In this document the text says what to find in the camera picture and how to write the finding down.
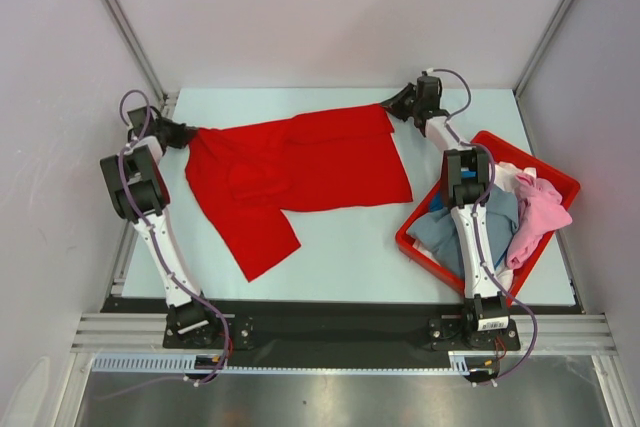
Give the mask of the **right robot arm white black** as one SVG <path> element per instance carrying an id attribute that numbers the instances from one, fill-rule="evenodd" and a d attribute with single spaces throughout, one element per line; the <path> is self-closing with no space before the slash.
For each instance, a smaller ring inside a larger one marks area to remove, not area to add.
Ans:
<path id="1" fill-rule="evenodd" d="M 411 119 L 442 152 L 441 200 L 455 225 L 465 271 L 464 308 L 456 336 L 471 348 L 484 348 L 498 344 L 510 322 L 506 291 L 495 278 L 487 232 L 486 203 L 494 184 L 494 162 L 486 148 L 455 131 L 454 115 L 441 106 L 439 73 L 463 79 L 451 69 L 427 69 L 383 101 L 382 107 L 402 121 Z"/>

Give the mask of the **red t-shirt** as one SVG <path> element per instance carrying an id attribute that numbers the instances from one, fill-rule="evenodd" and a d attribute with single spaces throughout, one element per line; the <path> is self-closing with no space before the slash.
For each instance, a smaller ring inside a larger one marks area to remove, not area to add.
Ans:
<path id="1" fill-rule="evenodd" d="M 200 128 L 185 175 L 247 281 L 301 244 L 285 214 L 408 203 L 413 195 L 378 104 L 241 127 Z"/>

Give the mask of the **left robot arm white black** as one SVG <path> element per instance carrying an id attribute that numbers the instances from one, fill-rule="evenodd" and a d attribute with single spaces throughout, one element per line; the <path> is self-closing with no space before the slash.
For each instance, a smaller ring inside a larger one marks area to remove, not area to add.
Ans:
<path id="1" fill-rule="evenodd" d="M 181 149 L 196 130 L 162 116 L 155 107 L 125 115 L 125 152 L 100 160 L 100 169 L 116 214 L 129 222 L 147 247 L 163 283 L 167 305 L 167 348 L 204 348 L 221 334 L 221 323 L 203 303 L 204 295 L 186 266 L 168 207 L 170 195 L 158 164 L 166 150 Z"/>

